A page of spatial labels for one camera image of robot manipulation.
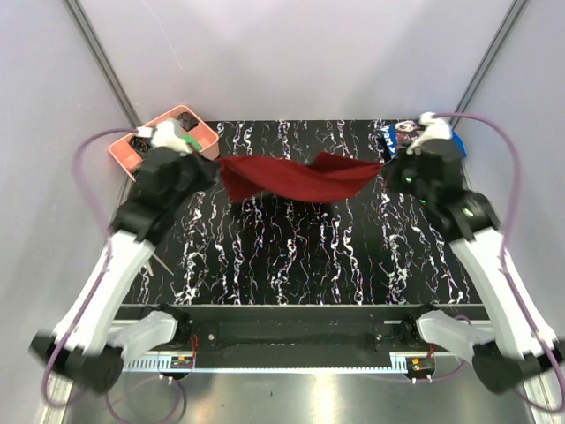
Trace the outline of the red cloth napkin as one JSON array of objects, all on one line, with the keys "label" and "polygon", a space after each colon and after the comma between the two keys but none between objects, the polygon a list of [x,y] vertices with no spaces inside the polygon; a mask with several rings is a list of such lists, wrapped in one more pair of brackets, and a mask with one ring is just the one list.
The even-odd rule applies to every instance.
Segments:
[{"label": "red cloth napkin", "polygon": [[381,164],[320,152],[300,164],[270,156],[225,156],[218,160],[231,201],[260,193],[293,201],[332,203],[355,196],[380,173]]}]

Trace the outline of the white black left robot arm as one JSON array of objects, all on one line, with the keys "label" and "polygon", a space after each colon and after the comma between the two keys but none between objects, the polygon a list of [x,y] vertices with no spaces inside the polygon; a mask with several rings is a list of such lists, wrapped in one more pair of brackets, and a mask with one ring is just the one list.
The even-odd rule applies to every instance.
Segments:
[{"label": "white black left robot arm", "polygon": [[217,180],[220,166],[200,153],[154,148],[142,161],[134,196],[111,222],[108,244],[66,316],[50,333],[39,332],[30,350],[48,373],[98,394],[108,392],[122,369],[159,345],[184,348],[190,316],[160,306],[116,332],[110,327],[133,280],[175,221],[181,204]]}]

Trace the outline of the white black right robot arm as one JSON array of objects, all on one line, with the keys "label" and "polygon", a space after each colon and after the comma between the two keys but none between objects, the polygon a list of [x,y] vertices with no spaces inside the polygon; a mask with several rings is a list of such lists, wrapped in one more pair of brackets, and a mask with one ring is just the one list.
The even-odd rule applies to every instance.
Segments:
[{"label": "white black right robot arm", "polygon": [[474,285],[492,325],[486,331],[422,306],[405,316],[399,334],[412,350],[437,345],[470,363],[492,393],[513,390],[564,361],[564,341],[533,305],[510,257],[501,254],[501,222],[484,194],[463,185],[463,155],[451,140],[397,148],[382,169],[386,186],[409,194],[449,244]]}]

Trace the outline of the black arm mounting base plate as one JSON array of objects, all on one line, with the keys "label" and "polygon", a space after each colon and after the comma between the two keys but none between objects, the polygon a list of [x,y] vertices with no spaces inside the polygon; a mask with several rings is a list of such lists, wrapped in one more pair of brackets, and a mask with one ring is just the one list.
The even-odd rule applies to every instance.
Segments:
[{"label": "black arm mounting base plate", "polygon": [[423,352],[411,333],[423,306],[197,306],[164,351],[196,349],[198,368],[268,371],[390,365],[392,352]]}]

